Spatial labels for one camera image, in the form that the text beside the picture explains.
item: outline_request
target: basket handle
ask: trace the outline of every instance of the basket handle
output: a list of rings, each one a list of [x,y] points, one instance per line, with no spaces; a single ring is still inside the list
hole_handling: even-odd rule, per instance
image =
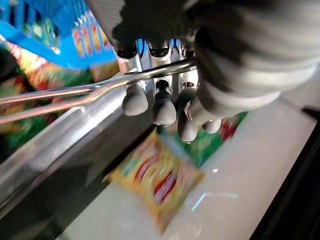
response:
[[[153,78],[161,78],[168,75],[180,74],[196,69],[197,59],[191,57],[188,59],[176,61],[170,64],[165,64],[159,67],[151,68],[141,72],[128,73],[126,75],[112,77],[111,79],[84,86],[52,89],[45,91],[38,91],[33,93],[24,93],[11,97],[0,97],[0,105],[21,103],[27,101],[34,101],[39,99],[49,99],[58,96],[72,96],[88,94],[84,97],[71,99],[60,103],[49,104],[46,106],[36,107],[30,110],[21,111],[19,113],[6,115],[0,117],[0,124],[6,124],[13,121],[35,117],[39,115],[49,114],[62,110],[67,110],[73,107],[85,105],[94,102],[110,90],[136,83],[141,80],[148,80]]]

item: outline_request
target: white shelf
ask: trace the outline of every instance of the white shelf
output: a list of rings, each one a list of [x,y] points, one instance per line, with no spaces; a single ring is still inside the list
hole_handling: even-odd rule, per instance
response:
[[[111,183],[60,239],[247,240],[315,124],[280,100],[249,113],[234,138],[203,166],[206,179],[163,236],[143,201]]]

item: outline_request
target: metal basket handle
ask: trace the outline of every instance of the metal basket handle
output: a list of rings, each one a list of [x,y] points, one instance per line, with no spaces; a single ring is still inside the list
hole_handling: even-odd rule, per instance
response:
[[[81,98],[66,100],[60,103],[49,104],[45,106],[36,107],[30,110],[21,111],[11,115],[1,116],[0,124],[6,124],[20,119],[49,114],[53,112],[67,110],[72,107],[89,104],[101,97],[102,95],[104,95],[105,93],[109,92],[111,89],[121,87],[124,85],[129,85],[140,80],[160,78],[168,75],[192,71],[196,69],[196,63],[197,59],[195,57],[191,57],[188,59],[176,61],[170,64],[165,64],[141,72],[133,72],[128,73],[126,75],[113,77],[111,79],[104,80],[95,84],[23,93],[17,96],[10,97],[0,97],[1,106],[6,104],[29,102],[40,99],[50,99],[54,97],[66,97],[87,94],[86,96]]]

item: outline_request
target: blue basket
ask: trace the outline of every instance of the blue basket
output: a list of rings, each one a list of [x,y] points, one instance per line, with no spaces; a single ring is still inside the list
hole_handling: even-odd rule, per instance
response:
[[[0,0],[0,34],[67,68],[89,68],[116,59],[84,0]]]

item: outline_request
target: gray fingertip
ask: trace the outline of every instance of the gray fingertip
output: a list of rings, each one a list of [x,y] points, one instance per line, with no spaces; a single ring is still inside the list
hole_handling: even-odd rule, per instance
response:
[[[187,119],[183,112],[180,112],[177,132],[182,141],[192,142],[196,139],[198,128],[195,124]]]
[[[186,87],[184,88],[178,98],[178,103],[180,108],[184,108],[186,104],[192,101],[196,96],[196,89],[194,87]]]
[[[202,125],[202,128],[209,134],[214,134],[220,129],[221,119],[210,120]]]
[[[136,116],[144,113],[148,109],[145,91],[138,85],[128,87],[122,102],[122,109],[126,116]]]
[[[153,123],[158,126],[168,126],[177,119],[174,104],[168,99],[159,99],[154,103],[152,109]]]

